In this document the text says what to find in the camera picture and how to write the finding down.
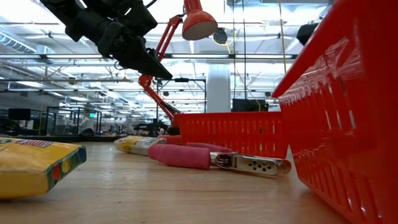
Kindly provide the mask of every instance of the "wooden surface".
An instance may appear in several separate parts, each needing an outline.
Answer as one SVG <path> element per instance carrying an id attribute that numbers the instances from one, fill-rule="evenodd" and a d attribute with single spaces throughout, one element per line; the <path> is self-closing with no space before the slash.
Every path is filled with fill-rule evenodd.
<path id="1" fill-rule="evenodd" d="M 167 167 L 111 143 L 47 195 L 0 201 L 0 223 L 346 223 L 298 179 Z"/>

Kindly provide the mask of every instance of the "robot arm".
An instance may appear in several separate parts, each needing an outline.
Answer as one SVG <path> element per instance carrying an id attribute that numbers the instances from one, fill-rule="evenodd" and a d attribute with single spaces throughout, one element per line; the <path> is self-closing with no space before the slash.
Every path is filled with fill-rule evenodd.
<path id="1" fill-rule="evenodd" d="M 65 25 L 75 42 L 83 36 L 93 41 L 98 52 L 115 58 L 119 65 L 154 77 L 171 79 L 159 62 L 158 52 L 145 47 L 144 35 L 157 22 L 141 0 L 40 0 Z"/>

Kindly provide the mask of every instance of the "ceiling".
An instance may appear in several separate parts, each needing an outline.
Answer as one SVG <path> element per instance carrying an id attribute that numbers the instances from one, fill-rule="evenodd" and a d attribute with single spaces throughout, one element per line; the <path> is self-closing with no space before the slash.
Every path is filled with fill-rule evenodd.
<path id="1" fill-rule="evenodd" d="M 289 0 L 282 4 L 284 20 L 284 41 L 280 36 L 280 14 L 278 0 L 201 0 L 204 11 L 209 12 L 225 28 L 228 35 L 228 46 L 218 45 L 210 38 L 190 42 L 182 39 L 182 26 L 167 48 L 168 54 L 182 55 L 181 58 L 169 57 L 162 64 L 173 74 L 174 78 L 191 78 L 206 80 L 211 64 L 227 64 L 231 74 L 231 98 L 244 98 L 244 79 L 246 88 L 257 90 L 248 94 L 249 98 L 269 100 L 265 91 L 272 91 L 283 78 L 285 66 L 283 49 L 286 55 L 297 55 L 302 45 L 295 38 L 299 27 L 319 19 L 324 14 L 329 0 Z M 149 8 L 158 22 L 145 38 L 146 47 L 156 48 L 170 17 L 182 12 L 183 0 L 158 0 Z M 0 77 L 4 79 L 29 79 L 32 82 L 42 80 L 90 80 L 71 85 L 68 82 L 46 82 L 40 85 L 31 83 L 11 83 L 10 88 L 57 89 L 51 94 L 67 102 L 85 104 L 119 103 L 111 105 L 104 112 L 118 114 L 118 110 L 133 110 L 136 119 L 153 118 L 155 103 L 149 98 L 137 83 L 139 73 L 134 70 L 119 71 L 114 61 L 98 58 L 94 43 L 86 38 L 79 42 L 72 41 L 65 35 L 65 26 L 53 16 L 38 0 L 13 0 L 0 7 L 0 34 L 17 40 L 27 49 L 36 53 L 67 54 L 62 58 L 51 58 L 48 62 L 28 59 L 30 55 L 22 54 L 21 49 L 14 50 L 0 41 Z M 93 54 L 88 58 L 76 58 L 76 54 Z M 258 57 L 229 59 L 203 56 L 194 58 L 197 54 L 246 55 L 255 54 Z M 293 59 L 288 59 L 286 69 L 289 69 Z M 203 82 L 175 83 L 163 81 L 162 97 L 182 112 L 204 112 L 205 93 Z M 115 90 L 99 92 L 98 89 Z"/>

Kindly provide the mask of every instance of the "lamp arm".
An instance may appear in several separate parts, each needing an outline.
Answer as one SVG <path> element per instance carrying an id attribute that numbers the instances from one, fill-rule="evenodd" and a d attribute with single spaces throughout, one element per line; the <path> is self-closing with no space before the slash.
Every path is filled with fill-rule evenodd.
<path id="1" fill-rule="evenodd" d="M 174 35 L 175 30 L 178 25 L 182 22 L 182 17 L 184 15 L 176 15 L 169 20 L 167 24 L 166 30 L 163 33 L 162 38 L 159 41 L 159 44 L 156 48 L 156 52 L 159 53 L 159 61 L 162 61 L 164 58 L 165 51 L 169 46 L 169 43 Z M 180 113 L 179 110 L 175 109 L 173 106 L 166 103 L 160 96 L 157 94 L 154 89 L 150 86 L 152 83 L 152 79 L 154 77 L 151 75 L 141 75 L 138 79 L 138 83 L 144 88 L 144 91 L 156 102 L 156 104 L 166 113 L 169 119 L 172 122 L 172 127 L 178 127 L 178 123 L 175 120 L 175 115 Z"/>

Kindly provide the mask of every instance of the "desk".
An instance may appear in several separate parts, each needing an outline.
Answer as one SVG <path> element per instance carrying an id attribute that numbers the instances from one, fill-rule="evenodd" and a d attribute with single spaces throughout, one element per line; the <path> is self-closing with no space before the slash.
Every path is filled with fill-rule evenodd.
<path id="1" fill-rule="evenodd" d="M 294 167 L 272 179 L 167 167 L 111 143 L 81 144 L 87 146 L 86 163 L 47 195 L 0 202 L 0 222 L 346 223 L 299 181 Z"/>

